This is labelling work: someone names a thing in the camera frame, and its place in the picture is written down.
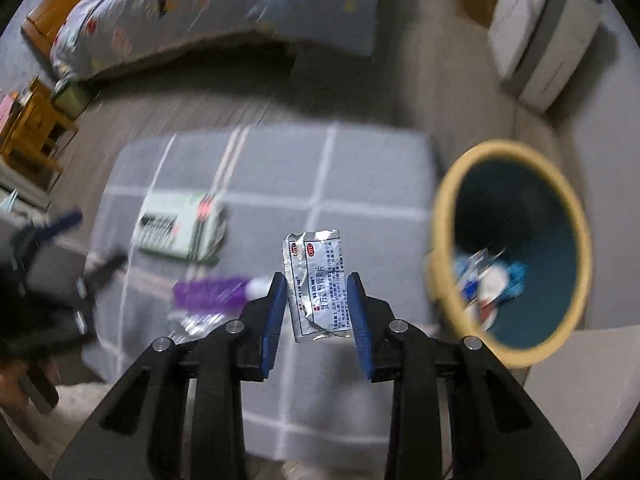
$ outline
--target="blue gripper pad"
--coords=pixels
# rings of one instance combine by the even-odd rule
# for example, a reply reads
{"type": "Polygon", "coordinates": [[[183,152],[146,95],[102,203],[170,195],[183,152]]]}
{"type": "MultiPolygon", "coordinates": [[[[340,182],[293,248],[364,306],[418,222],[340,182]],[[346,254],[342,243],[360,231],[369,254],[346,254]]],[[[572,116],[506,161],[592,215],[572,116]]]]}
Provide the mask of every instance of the blue gripper pad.
{"type": "Polygon", "coordinates": [[[287,279],[283,274],[277,272],[274,275],[267,298],[271,299],[271,304],[267,326],[262,335],[262,361],[260,362],[260,371],[265,379],[269,377],[269,370],[273,369],[276,362],[282,318],[287,306],[287,279]]]}
{"type": "Polygon", "coordinates": [[[364,313],[362,302],[366,298],[360,297],[360,292],[353,278],[353,274],[347,277],[347,306],[351,319],[351,328],[356,341],[356,350],[360,366],[364,370],[368,380],[373,378],[373,349],[371,332],[364,313]]]}

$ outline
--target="purple bottle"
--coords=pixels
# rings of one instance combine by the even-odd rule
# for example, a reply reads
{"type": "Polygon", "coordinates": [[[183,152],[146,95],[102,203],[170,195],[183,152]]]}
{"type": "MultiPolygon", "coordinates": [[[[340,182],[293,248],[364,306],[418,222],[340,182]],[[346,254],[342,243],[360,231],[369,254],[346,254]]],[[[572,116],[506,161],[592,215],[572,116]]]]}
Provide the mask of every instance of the purple bottle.
{"type": "Polygon", "coordinates": [[[205,278],[174,285],[178,307],[198,314],[238,312],[247,301],[265,297],[272,278],[205,278]]]}

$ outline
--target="bed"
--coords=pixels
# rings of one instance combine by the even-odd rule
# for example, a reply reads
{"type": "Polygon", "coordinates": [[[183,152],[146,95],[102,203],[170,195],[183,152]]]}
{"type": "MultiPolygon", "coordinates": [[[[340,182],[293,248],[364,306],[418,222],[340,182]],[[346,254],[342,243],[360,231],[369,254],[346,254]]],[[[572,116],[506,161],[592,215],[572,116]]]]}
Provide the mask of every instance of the bed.
{"type": "Polygon", "coordinates": [[[370,56],[378,0],[79,0],[45,23],[34,10],[23,30],[60,77],[78,80],[165,52],[238,34],[324,44],[370,56]]]}

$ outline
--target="yellow bin rim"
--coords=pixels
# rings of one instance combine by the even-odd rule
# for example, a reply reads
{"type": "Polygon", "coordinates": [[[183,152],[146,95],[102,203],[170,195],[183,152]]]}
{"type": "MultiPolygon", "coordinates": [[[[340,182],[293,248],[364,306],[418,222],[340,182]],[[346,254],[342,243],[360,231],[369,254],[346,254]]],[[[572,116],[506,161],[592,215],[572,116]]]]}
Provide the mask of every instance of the yellow bin rim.
{"type": "Polygon", "coordinates": [[[591,287],[591,236],[586,216],[569,181],[549,160],[536,150],[512,140],[489,140],[464,153],[450,168],[440,184],[432,215],[433,247],[428,259],[426,281],[431,297],[438,300],[448,321],[459,337],[479,337],[509,368],[524,368],[549,357],[567,340],[578,325],[591,287]],[[486,160],[502,158],[519,162],[545,179],[556,194],[569,217],[577,251],[574,293],[564,318],[549,338],[537,346],[523,350],[505,346],[489,332],[482,332],[464,314],[465,304],[453,277],[454,222],[460,185],[469,170],[486,160]]]}

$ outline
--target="orange wooden furniture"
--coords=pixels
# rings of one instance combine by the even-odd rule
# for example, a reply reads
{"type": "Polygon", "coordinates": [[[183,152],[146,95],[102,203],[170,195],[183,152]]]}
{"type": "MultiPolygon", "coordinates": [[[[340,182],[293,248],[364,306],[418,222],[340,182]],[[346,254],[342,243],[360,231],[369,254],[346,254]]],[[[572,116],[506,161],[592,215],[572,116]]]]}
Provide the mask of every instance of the orange wooden furniture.
{"type": "MultiPolygon", "coordinates": [[[[62,173],[62,167],[55,158],[58,146],[50,135],[57,124],[73,132],[77,132],[78,128],[54,108],[49,101],[50,90],[38,78],[31,81],[28,90],[30,94],[2,143],[0,155],[17,171],[20,171],[20,165],[12,160],[14,152],[30,163],[62,173]]],[[[29,172],[21,173],[30,176],[29,172]]]]}
{"type": "Polygon", "coordinates": [[[43,0],[22,22],[24,35],[47,59],[56,34],[66,17],[81,0],[43,0]]]}

